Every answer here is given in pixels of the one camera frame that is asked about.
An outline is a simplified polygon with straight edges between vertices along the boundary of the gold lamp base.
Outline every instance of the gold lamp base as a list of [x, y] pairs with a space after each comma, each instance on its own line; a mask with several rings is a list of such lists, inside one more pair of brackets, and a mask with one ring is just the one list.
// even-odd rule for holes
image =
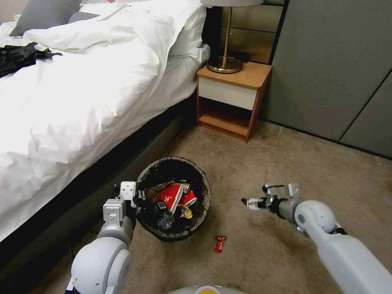
[[224, 57], [212, 57], [207, 61], [207, 68], [220, 74], [233, 74], [242, 70], [242, 61], [231, 56], [226, 56], [227, 61], [224, 65]]

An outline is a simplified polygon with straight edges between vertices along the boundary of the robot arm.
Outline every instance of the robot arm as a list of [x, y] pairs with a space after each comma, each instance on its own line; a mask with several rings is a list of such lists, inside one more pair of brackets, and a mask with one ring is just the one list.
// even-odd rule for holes
[[71, 280], [65, 293], [118, 294], [130, 267], [128, 251], [135, 219], [126, 216], [126, 200], [136, 192], [135, 182], [122, 182], [120, 195], [103, 205], [103, 224], [97, 239], [84, 246], [71, 267]]
[[[278, 197], [280, 187], [285, 189], [287, 198]], [[266, 197], [242, 202], [252, 210], [269, 209], [309, 236], [343, 293], [391, 293], [392, 275], [361, 241], [347, 235], [326, 204], [314, 200], [301, 202], [296, 184], [265, 185], [263, 190]]]

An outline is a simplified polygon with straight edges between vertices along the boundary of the floor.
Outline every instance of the floor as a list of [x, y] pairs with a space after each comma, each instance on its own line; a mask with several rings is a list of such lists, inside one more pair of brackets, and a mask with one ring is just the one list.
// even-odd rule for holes
[[[247, 144], [190, 126], [166, 155], [186, 157], [206, 172], [211, 210], [200, 231], [182, 242], [163, 243], [137, 225], [122, 294], [206, 283], [248, 294], [340, 293], [309, 239], [241, 203], [241, 197], [261, 196], [267, 182], [299, 183], [303, 200], [328, 204], [392, 272], [392, 161], [266, 122], [258, 122]], [[228, 236], [221, 254], [214, 252], [216, 235]], [[93, 238], [87, 235], [78, 247]], [[31, 293], [63, 294], [69, 272], [65, 256]]]

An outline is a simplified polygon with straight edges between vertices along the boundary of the lamp shade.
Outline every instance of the lamp shade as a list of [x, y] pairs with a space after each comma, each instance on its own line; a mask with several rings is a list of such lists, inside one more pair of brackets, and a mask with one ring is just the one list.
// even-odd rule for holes
[[243, 7], [263, 4], [264, 0], [201, 0], [200, 2], [213, 6]]

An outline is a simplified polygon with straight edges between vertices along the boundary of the yellow wrapper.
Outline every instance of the yellow wrapper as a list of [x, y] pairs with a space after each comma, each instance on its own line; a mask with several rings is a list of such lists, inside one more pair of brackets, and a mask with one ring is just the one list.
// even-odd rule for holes
[[177, 207], [181, 209], [180, 217], [192, 218], [192, 211], [186, 205], [178, 204]]

